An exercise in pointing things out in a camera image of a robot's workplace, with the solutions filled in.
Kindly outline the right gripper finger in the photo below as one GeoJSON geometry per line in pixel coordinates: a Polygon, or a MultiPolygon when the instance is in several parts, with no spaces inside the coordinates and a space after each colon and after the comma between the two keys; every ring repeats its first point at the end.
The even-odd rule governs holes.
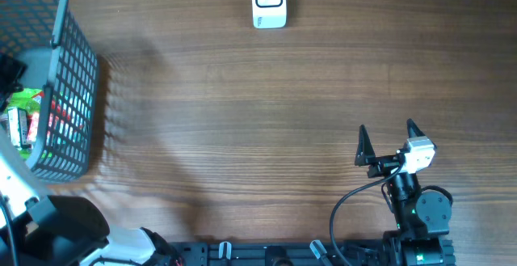
{"type": "Polygon", "coordinates": [[[411,118],[407,120],[406,126],[409,138],[425,136],[425,133],[416,125],[416,123],[411,118]]]}
{"type": "Polygon", "coordinates": [[[365,125],[359,127],[359,140],[355,153],[355,165],[357,167],[369,166],[376,162],[375,150],[372,147],[370,137],[365,125]]]}

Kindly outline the green snack bag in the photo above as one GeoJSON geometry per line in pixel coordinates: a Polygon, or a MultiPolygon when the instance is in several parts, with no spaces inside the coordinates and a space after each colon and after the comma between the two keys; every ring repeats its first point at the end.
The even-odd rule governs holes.
{"type": "MultiPolygon", "coordinates": [[[[5,130],[6,135],[8,136],[9,139],[10,139],[10,131],[9,131],[9,120],[8,120],[8,109],[13,108],[13,107],[24,109],[27,112],[27,127],[29,130],[29,125],[30,125],[30,116],[29,116],[29,111],[28,111],[28,109],[30,108],[29,102],[31,101],[31,97],[37,91],[42,91],[42,90],[25,88],[23,91],[14,93],[11,96],[11,98],[8,102],[8,105],[6,107],[6,110],[3,111],[3,113],[1,114],[1,126],[5,130]]],[[[19,149],[19,148],[15,147],[23,160],[27,160],[30,157],[36,143],[30,144],[30,145],[31,146],[28,149],[19,149]]]]}

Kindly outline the green white small box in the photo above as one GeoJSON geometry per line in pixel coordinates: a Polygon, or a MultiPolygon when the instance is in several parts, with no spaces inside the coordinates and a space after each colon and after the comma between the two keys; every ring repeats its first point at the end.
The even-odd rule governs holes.
{"type": "Polygon", "coordinates": [[[8,120],[12,145],[19,149],[28,149],[31,145],[27,141],[27,112],[22,108],[9,108],[8,120]]]}

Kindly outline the red snack bar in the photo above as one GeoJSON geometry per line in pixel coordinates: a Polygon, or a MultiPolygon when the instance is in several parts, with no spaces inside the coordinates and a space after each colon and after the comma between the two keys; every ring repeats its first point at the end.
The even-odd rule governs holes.
{"type": "Polygon", "coordinates": [[[30,116],[30,125],[27,135],[27,141],[30,144],[34,144],[37,139],[37,131],[38,131],[38,124],[39,124],[39,118],[40,118],[40,107],[42,100],[44,98],[44,92],[43,91],[37,91],[32,97],[31,101],[29,102],[30,108],[29,116],[30,116]]]}

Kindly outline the orange tissue pack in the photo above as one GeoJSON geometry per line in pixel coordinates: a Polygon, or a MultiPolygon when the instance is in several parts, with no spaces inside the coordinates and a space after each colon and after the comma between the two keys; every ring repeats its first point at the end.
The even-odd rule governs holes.
{"type": "Polygon", "coordinates": [[[64,144],[66,140],[79,142],[82,139],[81,131],[84,121],[73,110],[71,104],[72,101],[68,99],[65,102],[52,99],[48,127],[57,131],[57,135],[53,136],[52,142],[64,144]]]}

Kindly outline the teal tissue pack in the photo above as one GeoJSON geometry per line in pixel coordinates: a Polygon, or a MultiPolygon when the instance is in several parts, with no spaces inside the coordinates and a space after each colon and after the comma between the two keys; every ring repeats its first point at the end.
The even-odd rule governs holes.
{"type": "Polygon", "coordinates": [[[74,93],[70,97],[61,94],[61,99],[53,101],[53,107],[56,113],[53,129],[57,131],[57,143],[70,142],[85,149],[90,133],[90,109],[83,99],[74,93]]]}

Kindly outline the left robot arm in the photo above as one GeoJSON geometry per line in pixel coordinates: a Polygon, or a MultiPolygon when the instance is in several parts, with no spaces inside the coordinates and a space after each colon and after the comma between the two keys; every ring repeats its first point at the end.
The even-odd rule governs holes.
{"type": "Polygon", "coordinates": [[[181,254],[145,228],[112,228],[79,196],[52,194],[1,135],[3,265],[182,265],[181,254]]]}

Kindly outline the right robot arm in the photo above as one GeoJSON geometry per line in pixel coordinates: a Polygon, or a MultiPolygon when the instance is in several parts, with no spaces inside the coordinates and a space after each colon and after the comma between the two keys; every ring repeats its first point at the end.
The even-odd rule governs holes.
{"type": "Polygon", "coordinates": [[[395,154],[377,156],[365,126],[359,127],[356,166],[367,166],[368,177],[385,177],[381,192],[397,229],[383,238],[353,246],[361,265],[454,265],[449,234],[452,194],[435,185],[421,186],[417,173],[428,168],[436,145],[408,119],[408,138],[395,154]]]}

